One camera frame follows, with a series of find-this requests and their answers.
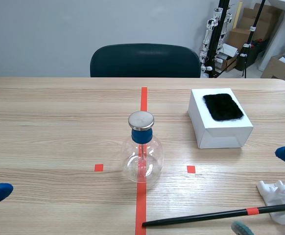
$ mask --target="black stick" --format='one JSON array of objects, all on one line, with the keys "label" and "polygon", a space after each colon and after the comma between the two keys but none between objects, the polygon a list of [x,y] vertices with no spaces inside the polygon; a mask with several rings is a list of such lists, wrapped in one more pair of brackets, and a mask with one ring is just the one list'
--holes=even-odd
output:
[{"label": "black stick", "polygon": [[177,217],[170,219],[160,219],[160,220],[144,222],[142,226],[149,227],[149,226],[160,226],[160,225],[170,225],[170,224],[182,224],[182,223],[198,222],[205,220],[224,219],[224,218],[239,217],[245,215],[256,215],[256,214],[284,212],[284,211],[285,211],[285,204],[277,206],[269,206],[269,207],[248,208],[248,209],[235,210],[235,211],[223,211],[223,212],[216,212],[210,214],[198,214],[198,215],[191,215],[191,216],[184,216],[184,217]]},{"label": "black stick", "polygon": [[[258,20],[259,20],[259,18],[260,18],[260,15],[261,15],[261,12],[262,12],[262,9],[263,9],[264,4],[265,4],[265,0],[262,0],[253,27],[256,27],[256,26],[257,26],[257,23],[258,23]],[[254,31],[251,31],[250,34],[249,34],[249,37],[248,37],[247,44],[250,44],[250,43],[251,43],[251,40],[252,40],[252,37],[253,37],[253,36],[254,36]],[[243,47],[243,48],[240,50],[240,52],[239,52],[239,54],[238,54],[236,60],[238,60],[238,58],[240,57],[241,54],[246,54],[246,55],[248,56],[249,50],[250,50],[249,47]],[[236,60],[232,61],[222,72],[218,73],[218,75],[217,75],[216,77],[219,77],[222,73],[224,73],[224,72],[227,70],[227,68],[228,68],[229,66],[231,66]],[[247,71],[247,57],[245,57],[245,78],[246,78],[246,71]]]}]

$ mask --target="blue cap band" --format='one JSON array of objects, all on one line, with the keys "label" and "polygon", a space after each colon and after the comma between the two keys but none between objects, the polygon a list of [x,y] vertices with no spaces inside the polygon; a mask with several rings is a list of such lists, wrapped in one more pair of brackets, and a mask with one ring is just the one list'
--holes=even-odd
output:
[{"label": "blue cap band", "polygon": [[145,144],[152,139],[152,129],[146,131],[135,131],[132,129],[132,140],[139,144]]}]

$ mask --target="dark green chair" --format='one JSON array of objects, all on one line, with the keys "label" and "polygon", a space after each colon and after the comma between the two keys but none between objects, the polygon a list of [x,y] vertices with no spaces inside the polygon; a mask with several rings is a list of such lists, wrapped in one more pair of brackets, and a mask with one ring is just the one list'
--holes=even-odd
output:
[{"label": "dark green chair", "polygon": [[102,47],[90,62],[91,77],[200,77],[198,55],[191,49],[163,44]]}]

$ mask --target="white figurine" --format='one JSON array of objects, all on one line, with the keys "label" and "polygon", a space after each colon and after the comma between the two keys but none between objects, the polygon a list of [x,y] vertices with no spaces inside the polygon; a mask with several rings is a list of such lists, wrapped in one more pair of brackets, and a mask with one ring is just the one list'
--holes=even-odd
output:
[{"label": "white figurine", "polygon": [[[265,184],[260,181],[257,188],[267,206],[285,204],[285,185],[282,181],[279,180],[275,184]],[[285,211],[270,213],[270,215],[275,222],[285,224]]]}]

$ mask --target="gray wall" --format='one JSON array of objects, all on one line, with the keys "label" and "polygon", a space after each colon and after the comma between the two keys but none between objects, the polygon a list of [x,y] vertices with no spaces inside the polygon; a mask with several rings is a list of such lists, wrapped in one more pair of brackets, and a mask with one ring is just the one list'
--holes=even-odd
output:
[{"label": "gray wall", "polygon": [[[174,44],[198,52],[218,2],[0,0],[0,76],[89,76],[92,54],[111,44]],[[238,2],[231,0],[233,16]]]}]

